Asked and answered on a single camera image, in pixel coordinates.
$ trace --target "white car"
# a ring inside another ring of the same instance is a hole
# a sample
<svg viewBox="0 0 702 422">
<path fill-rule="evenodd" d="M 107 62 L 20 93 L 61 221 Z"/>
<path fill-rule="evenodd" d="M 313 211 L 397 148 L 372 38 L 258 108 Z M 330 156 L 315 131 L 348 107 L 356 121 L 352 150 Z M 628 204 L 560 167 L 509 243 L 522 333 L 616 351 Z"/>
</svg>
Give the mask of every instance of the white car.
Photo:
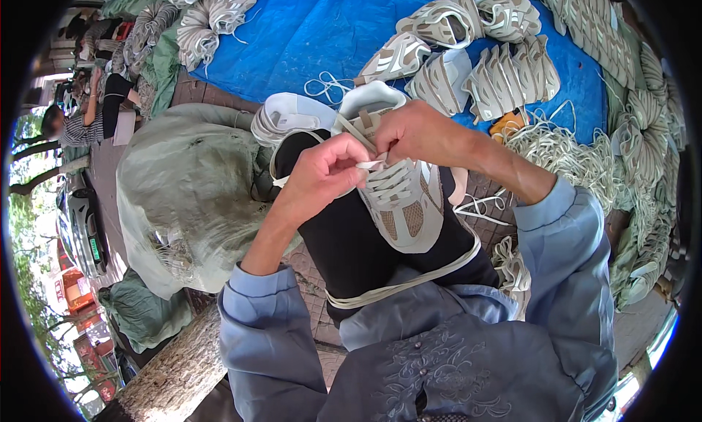
<svg viewBox="0 0 702 422">
<path fill-rule="evenodd" d="M 86 277 L 107 272 L 107 247 L 99 230 L 97 195 L 82 173 L 67 176 L 56 198 L 58 233 L 73 264 Z"/>
</svg>

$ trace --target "mesh panel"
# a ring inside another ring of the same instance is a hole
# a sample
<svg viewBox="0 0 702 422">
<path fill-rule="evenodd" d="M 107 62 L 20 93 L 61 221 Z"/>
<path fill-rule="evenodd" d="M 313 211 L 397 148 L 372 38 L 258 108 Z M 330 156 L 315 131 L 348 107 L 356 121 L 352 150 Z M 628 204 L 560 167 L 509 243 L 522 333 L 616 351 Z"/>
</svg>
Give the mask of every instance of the mesh panel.
<svg viewBox="0 0 702 422">
<path fill-rule="evenodd" d="M 422 187 L 422 192 L 424 192 L 427 195 L 427 197 L 429 197 L 429 200 L 431 200 L 431 202 L 434 204 L 434 207 L 436 207 L 437 210 L 441 213 L 441 215 L 443 215 L 444 199 L 442 197 L 442 199 L 439 201 L 439 204 L 437 204 L 437 202 L 434 201 L 434 198 L 429 193 L 429 183 L 427 183 L 427 181 L 424 179 L 424 174 L 419 175 L 419 186 Z M 441 189 L 441 176 L 439 176 L 439 189 Z"/>
<path fill-rule="evenodd" d="M 422 230 L 422 224 L 424 223 L 422 205 L 419 201 L 415 201 L 411 205 L 403 207 L 402 213 L 404 214 L 405 223 L 407 223 L 409 235 L 411 237 L 416 237 L 419 231 Z"/>
<path fill-rule="evenodd" d="M 393 240 L 397 241 L 397 229 L 395 227 L 395 218 L 392 216 L 392 212 L 381 210 L 381 218 L 382 224 L 385 226 L 385 230 L 388 231 L 388 234 Z"/>
</svg>

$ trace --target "black trousers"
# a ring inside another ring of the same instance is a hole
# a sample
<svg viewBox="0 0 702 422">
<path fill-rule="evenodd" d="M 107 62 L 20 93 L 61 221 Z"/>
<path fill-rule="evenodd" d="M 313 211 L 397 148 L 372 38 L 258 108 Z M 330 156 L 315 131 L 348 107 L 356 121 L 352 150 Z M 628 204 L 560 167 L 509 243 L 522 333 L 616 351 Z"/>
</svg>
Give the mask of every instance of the black trousers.
<svg viewBox="0 0 702 422">
<path fill-rule="evenodd" d="M 117 128 L 117 116 L 119 114 L 119 104 L 127 99 L 129 89 L 134 87 L 134 83 L 125 80 L 118 73 L 113 73 L 105 81 L 105 99 L 102 101 L 102 135 L 103 138 L 114 136 Z"/>
<path fill-rule="evenodd" d="M 326 139 L 325 129 L 315 131 Z M 319 142 L 309 134 L 298 133 L 285 139 L 275 158 L 277 177 L 290 175 L 300 153 Z M 456 187 L 451 170 L 439 169 L 444 195 L 444 224 L 434 246 L 422 254 L 404 254 L 393 249 L 373 223 L 357 191 L 335 199 L 317 216 L 300 226 L 307 250 L 327 284 L 327 291 L 338 299 L 356 297 L 386 286 L 402 264 L 428 273 L 458 259 L 473 247 L 474 238 L 464 229 L 448 201 Z M 461 269 L 434 280 L 441 286 L 473 284 L 499 286 L 499 277 L 487 253 L 478 255 Z M 355 314 L 359 308 L 343 310 L 327 303 L 329 317 L 335 323 Z"/>
</svg>

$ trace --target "striped shirt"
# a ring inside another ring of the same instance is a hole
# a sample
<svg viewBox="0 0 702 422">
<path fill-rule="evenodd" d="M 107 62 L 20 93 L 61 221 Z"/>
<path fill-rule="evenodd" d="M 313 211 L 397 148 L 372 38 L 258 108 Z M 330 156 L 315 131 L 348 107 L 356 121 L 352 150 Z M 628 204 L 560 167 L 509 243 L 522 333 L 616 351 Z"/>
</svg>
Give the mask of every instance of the striped shirt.
<svg viewBox="0 0 702 422">
<path fill-rule="evenodd" d="M 61 146 L 90 146 L 104 139 L 102 132 L 102 111 L 95 112 L 95 120 L 83 125 L 83 113 L 63 119 L 63 133 L 58 138 Z"/>
</svg>

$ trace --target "shoe tongue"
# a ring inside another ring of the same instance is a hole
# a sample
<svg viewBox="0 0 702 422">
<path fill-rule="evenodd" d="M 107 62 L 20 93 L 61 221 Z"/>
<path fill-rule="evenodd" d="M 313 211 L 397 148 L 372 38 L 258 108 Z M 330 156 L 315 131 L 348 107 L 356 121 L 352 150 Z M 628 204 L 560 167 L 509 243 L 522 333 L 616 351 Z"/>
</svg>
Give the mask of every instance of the shoe tongue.
<svg viewBox="0 0 702 422">
<path fill-rule="evenodd" d="M 365 109 L 358 112 L 358 118 L 351 121 L 352 125 L 363 137 L 375 146 L 375 129 L 381 124 L 378 113 L 369 114 Z"/>
</svg>

